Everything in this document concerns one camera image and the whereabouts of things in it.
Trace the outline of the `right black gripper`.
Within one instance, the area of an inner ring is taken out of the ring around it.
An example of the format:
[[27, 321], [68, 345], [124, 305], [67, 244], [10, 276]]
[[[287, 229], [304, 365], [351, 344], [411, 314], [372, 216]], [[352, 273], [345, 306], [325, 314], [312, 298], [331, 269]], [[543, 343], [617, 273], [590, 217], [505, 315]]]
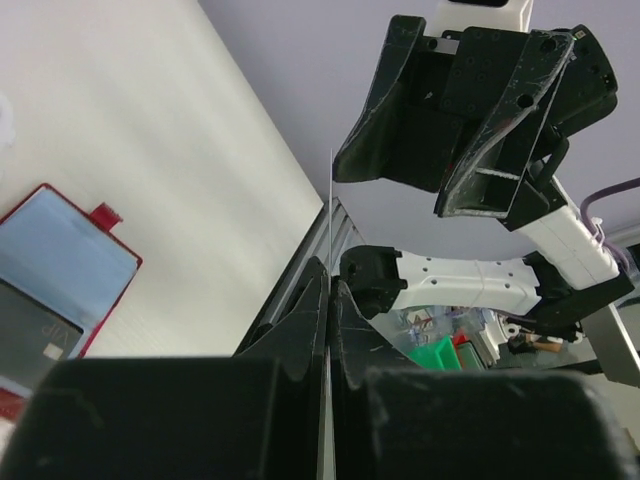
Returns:
[[334, 157], [337, 183], [379, 179], [402, 108], [399, 156], [441, 218], [505, 220], [518, 197], [573, 47], [567, 33], [467, 29], [424, 33], [418, 16], [391, 18], [362, 112]]

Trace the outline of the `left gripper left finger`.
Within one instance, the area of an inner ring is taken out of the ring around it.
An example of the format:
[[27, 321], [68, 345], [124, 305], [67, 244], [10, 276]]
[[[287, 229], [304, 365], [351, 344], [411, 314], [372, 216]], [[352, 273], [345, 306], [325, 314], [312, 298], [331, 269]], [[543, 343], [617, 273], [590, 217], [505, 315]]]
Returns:
[[314, 479], [329, 275], [311, 258], [282, 318], [231, 357], [55, 367], [5, 450], [5, 479]]

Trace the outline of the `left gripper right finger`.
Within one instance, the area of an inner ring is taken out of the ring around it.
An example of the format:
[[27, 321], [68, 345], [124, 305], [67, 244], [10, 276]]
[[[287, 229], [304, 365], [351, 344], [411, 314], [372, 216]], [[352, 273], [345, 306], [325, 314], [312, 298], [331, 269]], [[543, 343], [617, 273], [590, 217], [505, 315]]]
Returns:
[[331, 289], [340, 479], [635, 479], [639, 458], [582, 375], [427, 370]]

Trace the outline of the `red leather card holder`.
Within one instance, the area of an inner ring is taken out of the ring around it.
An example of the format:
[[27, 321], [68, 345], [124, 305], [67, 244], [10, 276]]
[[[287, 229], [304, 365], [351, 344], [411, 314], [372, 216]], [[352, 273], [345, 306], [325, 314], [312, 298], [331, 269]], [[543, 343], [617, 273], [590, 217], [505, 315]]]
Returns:
[[[107, 204], [86, 212], [48, 183], [1, 219], [1, 282], [83, 331], [65, 360], [87, 353], [143, 264], [113, 235], [121, 221]], [[2, 418], [15, 421], [43, 378], [25, 388], [1, 376]]]

